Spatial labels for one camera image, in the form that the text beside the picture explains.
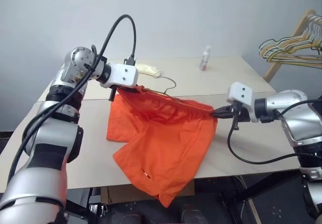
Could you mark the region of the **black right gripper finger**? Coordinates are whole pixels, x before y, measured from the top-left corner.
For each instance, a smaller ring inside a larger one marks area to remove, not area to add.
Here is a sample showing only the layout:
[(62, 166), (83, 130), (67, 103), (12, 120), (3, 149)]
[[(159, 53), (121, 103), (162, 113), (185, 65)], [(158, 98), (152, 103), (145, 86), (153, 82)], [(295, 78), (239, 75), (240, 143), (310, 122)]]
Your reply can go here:
[(233, 118), (233, 113), (231, 112), (213, 112), (210, 114), (214, 118), (218, 119), (231, 119)]
[(231, 105), (219, 107), (214, 110), (215, 114), (230, 114), (233, 112), (233, 107)]

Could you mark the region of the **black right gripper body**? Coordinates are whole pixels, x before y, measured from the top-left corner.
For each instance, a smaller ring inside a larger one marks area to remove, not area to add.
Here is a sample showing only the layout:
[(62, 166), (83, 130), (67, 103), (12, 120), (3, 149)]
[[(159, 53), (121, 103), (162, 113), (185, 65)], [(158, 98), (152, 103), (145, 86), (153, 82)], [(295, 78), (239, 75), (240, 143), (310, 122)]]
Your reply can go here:
[(240, 102), (233, 102), (229, 106), (230, 118), (237, 117), (238, 122), (250, 122), (249, 111)]

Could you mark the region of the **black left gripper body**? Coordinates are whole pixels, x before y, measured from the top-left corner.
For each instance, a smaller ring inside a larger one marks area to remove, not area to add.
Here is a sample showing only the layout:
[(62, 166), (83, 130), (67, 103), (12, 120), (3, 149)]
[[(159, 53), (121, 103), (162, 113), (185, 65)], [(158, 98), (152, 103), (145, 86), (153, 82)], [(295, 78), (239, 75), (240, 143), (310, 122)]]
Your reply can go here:
[(109, 101), (114, 101), (118, 88), (122, 90), (131, 90), (129, 87), (120, 86), (120, 85), (112, 85), (109, 88), (111, 89)]

